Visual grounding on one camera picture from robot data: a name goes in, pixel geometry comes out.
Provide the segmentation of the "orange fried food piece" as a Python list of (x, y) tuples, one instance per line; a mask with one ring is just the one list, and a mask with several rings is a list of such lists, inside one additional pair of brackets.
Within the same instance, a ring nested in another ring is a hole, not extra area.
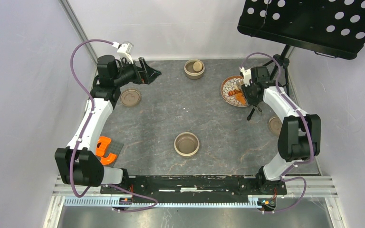
[(240, 95), (237, 95), (237, 96), (235, 96), (235, 100), (236, 100), (238, 103), (240, 103), (241, 105), (243, 105), (243, 106), (247, 106), (247, 101), (246, 101), (245, 97), (240, 96)]

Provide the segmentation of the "round bread bun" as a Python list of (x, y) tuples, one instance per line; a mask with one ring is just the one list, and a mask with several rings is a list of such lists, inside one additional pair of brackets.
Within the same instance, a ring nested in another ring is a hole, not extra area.
[(194, 72), (201, 72), (203, 70), (203, 63), (201, 61), (195, 61), (192, 68)]

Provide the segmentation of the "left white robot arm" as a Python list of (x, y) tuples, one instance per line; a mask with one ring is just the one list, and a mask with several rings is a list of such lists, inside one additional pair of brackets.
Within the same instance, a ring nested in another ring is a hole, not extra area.
[(89, 93), (91, 97), (83, 120), (68, 145), (55, 152), (59, 174), (65, 184), (88, 187), (112, 184), (113, 189), (121, 194), (130, 189), (130, 180), (123, 176), (125, 170), (104, 166), (96, 157), (96, 146), (121, 95), (120, 88), (128, 83), (148, 85), (162, 74), (150, 67), (143, 57), (138, 60), (139, 66), (112, 55), (98, 58), (98, 74)]

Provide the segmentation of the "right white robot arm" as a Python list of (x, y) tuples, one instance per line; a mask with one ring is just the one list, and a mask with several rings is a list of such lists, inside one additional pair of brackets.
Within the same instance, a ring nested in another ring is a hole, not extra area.
[(265, 66), (245, 69), (241, 89), (247, 103), (258, 108), (267, 104), (282, 123), (278, 138), (277, 155), (258, 173), (255, 186), (258, 192), (267, 194), (282, 180), (290, 169), (312, 162), (320, 153), (321, 119), (317, 114), (308, 114), (285, 93), (276, 80), (270, 80)]

